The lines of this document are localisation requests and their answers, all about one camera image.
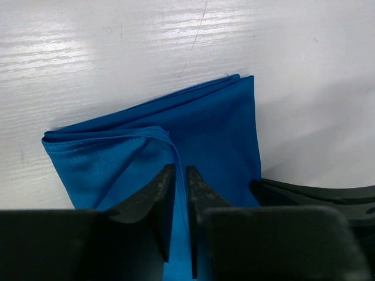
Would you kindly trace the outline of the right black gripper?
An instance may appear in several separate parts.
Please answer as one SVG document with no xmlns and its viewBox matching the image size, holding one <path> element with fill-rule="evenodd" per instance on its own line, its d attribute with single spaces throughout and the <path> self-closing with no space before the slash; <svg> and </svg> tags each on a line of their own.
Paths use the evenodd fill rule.
<svg viewBox="0 0 375 281">
<path fill-rule="evenodd" d="M 337 209 L 360 234 L 374 234 L 374 186 L 328 189 L 261 179 L 249 189 L 263 207 L 324 205 Z"/>
</svg>

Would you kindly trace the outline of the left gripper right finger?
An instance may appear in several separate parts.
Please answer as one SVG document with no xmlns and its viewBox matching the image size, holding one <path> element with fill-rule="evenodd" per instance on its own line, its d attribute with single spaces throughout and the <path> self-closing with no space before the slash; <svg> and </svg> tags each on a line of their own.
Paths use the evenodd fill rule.
<svg viewBox="0 0 375 281">
<path fill-rule="evenodd" d="M 186 169 L 197 280 L 371 280 L 372 234 L 324 205 L 235 207 Z"/>
</svg>

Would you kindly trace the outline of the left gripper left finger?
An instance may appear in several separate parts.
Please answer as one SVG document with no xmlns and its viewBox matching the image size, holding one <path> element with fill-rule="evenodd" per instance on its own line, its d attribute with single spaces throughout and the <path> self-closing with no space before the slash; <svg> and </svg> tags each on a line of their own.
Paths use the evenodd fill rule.
<svg viewBox="0 0 375 281">
<path fill-rule="evenodd" d="M 2 280 L 161 280 L 175 166 L 107 211 L 1 212 Z"/>
</svg>

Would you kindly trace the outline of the blue cloth napkin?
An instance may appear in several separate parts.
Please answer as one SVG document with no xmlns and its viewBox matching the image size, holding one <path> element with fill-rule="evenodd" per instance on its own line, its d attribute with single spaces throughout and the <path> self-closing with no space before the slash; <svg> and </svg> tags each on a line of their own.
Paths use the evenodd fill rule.
<svg viewBox="0 0 375 281">
<path fill-rule="evenodd" d="M 113 114 L 45 132 L 42 144 L 74 207 L 105 211 L 176 166 L 172 241 L 164 280 L 192 280 L 185 171 L 237 207 L 256 207 L 261 178 L 254 77 L 195 85 Z"/>
</svg>

